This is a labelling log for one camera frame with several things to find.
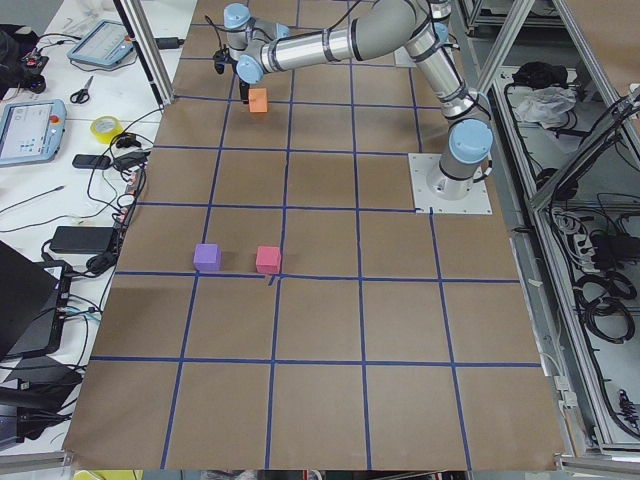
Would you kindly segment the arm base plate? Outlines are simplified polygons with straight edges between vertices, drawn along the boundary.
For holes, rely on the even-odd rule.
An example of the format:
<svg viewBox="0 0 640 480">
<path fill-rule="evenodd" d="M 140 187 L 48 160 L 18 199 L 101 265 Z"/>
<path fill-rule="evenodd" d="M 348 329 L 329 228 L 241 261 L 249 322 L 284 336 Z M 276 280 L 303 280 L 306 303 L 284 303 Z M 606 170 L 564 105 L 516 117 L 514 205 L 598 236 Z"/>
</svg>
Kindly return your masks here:
<svg viewBox="0 0 640 480">
<path fill-rule="evenodd" d="M 394 51 L 394 63 L 398 68 L 414 68 L 415 63 L 404 47 Z"/>
<path fill-rule="evenodd" d="M 414 209 L 424 214 L 491 215 L 485 181 L 453 180 L 440 169 L 440 154 L 409 153 Z"/>
</svg>

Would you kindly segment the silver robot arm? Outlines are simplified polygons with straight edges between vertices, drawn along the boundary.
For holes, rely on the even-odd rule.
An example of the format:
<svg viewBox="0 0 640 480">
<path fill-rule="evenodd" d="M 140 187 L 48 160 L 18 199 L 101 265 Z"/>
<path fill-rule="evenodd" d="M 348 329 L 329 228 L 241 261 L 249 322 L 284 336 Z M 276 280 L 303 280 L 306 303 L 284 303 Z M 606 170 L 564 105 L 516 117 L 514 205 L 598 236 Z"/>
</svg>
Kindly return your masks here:
<svg viewBox="0 0 640 480">
<path fill-rule="evenodd" d="M 449 123 L 446 149 L 427 174 L 427 185 L 441 199 L 461 200 L 481 182 L 476 171 L 488 157 L 494 136 L 489 105 L 456 69 L 438 35 L 443 27 L 431 1 L 377 1 L 360 17 L 345 15 L 332 26 L 301 34 L 253 16 L 244 4 L 231 3 L 216 31 L 219 48 L 213 62 L 218 73 L 232 67 L 248 89 L 268 73 L 344 60 L 363 62 L 404 50 Z"/>
</svg>

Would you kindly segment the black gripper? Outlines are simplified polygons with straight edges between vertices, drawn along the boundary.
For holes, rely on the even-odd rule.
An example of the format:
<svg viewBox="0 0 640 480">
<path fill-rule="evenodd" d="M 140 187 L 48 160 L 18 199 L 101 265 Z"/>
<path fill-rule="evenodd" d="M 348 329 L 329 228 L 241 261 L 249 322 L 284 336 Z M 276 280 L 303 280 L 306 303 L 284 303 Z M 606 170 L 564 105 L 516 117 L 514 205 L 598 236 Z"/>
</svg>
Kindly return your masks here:
<svg viewBox="0 0 640 480">
<path fill-rule="evenodd" d="M 230 66 L 232 70 L 235 69 L 235 60 L 230 54 L 230 49 L 223 45 L 213 54 L 214 70 L 217 74 L 223 74 L 225 68 Z M 239 95 L 243 104 L 249 103 L 249 91 L 250 85 L 246 82 L 239 83 Z"/>
</svg>

